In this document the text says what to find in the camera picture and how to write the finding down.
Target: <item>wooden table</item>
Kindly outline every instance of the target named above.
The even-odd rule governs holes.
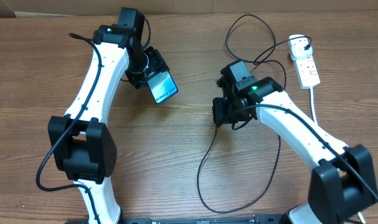
[[[365,145],[374,158],[378,182],[378,11],[257,13],[273,28],[277,41],[291,34],[313,38],[321,77],[315,89],[319,124],[351,146]],[[120,83],[109,116],[118,147],[112,176],[114,194],[126,218],[248,217],[283,213],[307,199],[310,175],[284,142],[272,185],[255,205],[216,215],[200,202],[196,172],[214,133],[211,101],[221,96],[215,81],[234,59],[224,40],[240,14],[149,16],[151,45],[168,63],[179,93],[156,105],[150,91]],[[47,124],[63,116],[81,87],[92,49],[68,37],[91,37],[115,16],[0,19],[0,223],[63,223],[87,216],[77,189],[47,193],[35,185],[35,173],[50,148]],[[243,19],[230,46],[254,59],[271,46],[263,24]],[[287,92],[310,114],[309,92],[301,90],[288,46],[271,58],[287,70]],[[278,65],[253,73],[283,83]],[[221,128],[201,173],[201,190],[218,210],[239,207],[256,198],[272,171],[277,136],[258,121],[240,131]],[[47,164],[45,186],[69,184]],[[378,223],[378,206],[363,212]]]

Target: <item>table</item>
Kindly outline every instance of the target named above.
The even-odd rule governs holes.
[[[126,218],[248,217],[283,213],[307,199],[310,175],[284,142],[269,191],[240,212],[217,215],[200,202],[196,172],[214,133],[212,99],[222,95],[215,81],[234,61],[224,40],[241,14],[151,15],[151,45],[171,69],[179,93],[156,105],[150,91],[120,83],[109,115],[118,147],[112,176],[114,194]],[[374,158],[378,183],[378,11],[264,12],[257,15],[276,34],[313,38],[321,77],[315,88],[319,124],[350,146],[365,145]],[[77,189],[47,193],[35,173],[50,148],[47,124],[63,116],[81,87],[91,47],[69,38],[85,37],[116,16],[0,19],[0,223],[63,223],[87,216]],[[230,39],[232,50],[254,59],[272,45],[255,19],[243,19]],[[310,115],[309,92],[299,88],[288,45],[271,58],[287,70],[287,92]],[[258,78],[283,83],[278,65],[262,65]],[[215,209],[239,207],[256,198],[272,171],[277,136],[258,121],[240,131],[220,129],[201,173],[201,190]],[[42,174],[45,186],[69,184],[53,158]],[[378,206],[363,212],[378,223]]]

